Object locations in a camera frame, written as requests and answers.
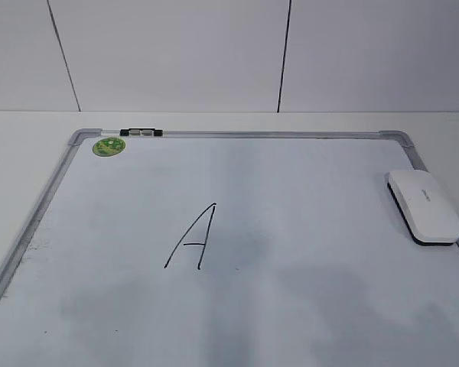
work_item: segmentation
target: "green sticker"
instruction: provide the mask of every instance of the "green sticker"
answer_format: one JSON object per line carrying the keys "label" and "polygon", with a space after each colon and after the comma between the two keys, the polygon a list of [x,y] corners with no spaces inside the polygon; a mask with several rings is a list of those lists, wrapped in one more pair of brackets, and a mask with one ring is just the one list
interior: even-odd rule
{"label": "green sticker", "polygon": [[93,153],[99,157],[112,157],[125,148],[125,141],[119,138],[105,138],[93,145]]}

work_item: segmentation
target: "table surface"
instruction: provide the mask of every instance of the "table surface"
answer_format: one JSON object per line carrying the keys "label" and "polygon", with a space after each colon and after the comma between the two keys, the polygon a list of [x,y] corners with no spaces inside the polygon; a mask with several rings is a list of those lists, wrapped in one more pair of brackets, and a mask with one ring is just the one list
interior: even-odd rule
{"label": "table surface", "polygon": [[409,134],[459,214],[459,113],[0,112],[0,264],[79,128]]}

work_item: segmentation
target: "whiteboard surface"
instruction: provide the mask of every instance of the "whiteboard surface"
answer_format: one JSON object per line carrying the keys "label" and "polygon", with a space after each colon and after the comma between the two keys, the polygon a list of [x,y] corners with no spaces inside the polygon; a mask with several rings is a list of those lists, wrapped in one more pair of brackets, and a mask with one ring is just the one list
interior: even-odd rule
{"label": "whiteboard surface", "polygon": [[[0,302],[0,365],[459,365],[459,250],[410,239],[394,141],[97,140]],[[164,268],[212,202],[201,270]]]}

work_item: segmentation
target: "tile grout line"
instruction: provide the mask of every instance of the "tile grout line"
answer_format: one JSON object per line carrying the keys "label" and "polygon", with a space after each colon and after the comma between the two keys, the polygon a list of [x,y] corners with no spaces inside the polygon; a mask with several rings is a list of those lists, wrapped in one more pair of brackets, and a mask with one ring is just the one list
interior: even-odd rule
{"label": "tile grout line", "polygon": [[282,55],[281,84],[278,88],[277,113],[281,111],[282,82],[284,81],[285,55],[288,52],[288,35],[289,35],[289,24],[291,22],[291,8],[292,8],[292,0],[289,0],[288,20],[285,26],[284,54]]}
{"label": "tile grout line", "polygon": [[74,95],[75,101],[76,101],[76,107],[78,107],[78,111],[81,112],[82,110],[80,108],[80,103],[78,102],[77,91],[75,90],[75,86],[73,85],[73,79],[71,78],[70,68],[68,67],[67,57],[64,54],[63,45],[61,43],[61,39],[60,39],[60,34],[58,32],[58,28],[56,26],[56,21],[54,20],[53,11],[51,10],[51,4],[50,4],[49,0],[46,0],[46,3],[47,3],[47,7],[49,9],[49,15],[51,16],[51,22],[53,23],[54,33],[56,34],[56,39],[58,39],[58,44],[60,45],[61,54],[63,55],[64,65],[67,68],[68,78],[70,79],[71,89],[73,90],[73,95]]}

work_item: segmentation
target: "whiteboard eraser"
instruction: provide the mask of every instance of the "whiteboard eraser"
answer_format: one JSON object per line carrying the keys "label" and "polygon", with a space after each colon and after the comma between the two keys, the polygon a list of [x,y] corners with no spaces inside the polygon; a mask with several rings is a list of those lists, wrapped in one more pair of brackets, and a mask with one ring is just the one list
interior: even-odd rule
{"label": "whiteboard eraser", "polygon": [[459,217],[429,172],[391,171],[388,185],[417,243],[452,245],[459,239]]}

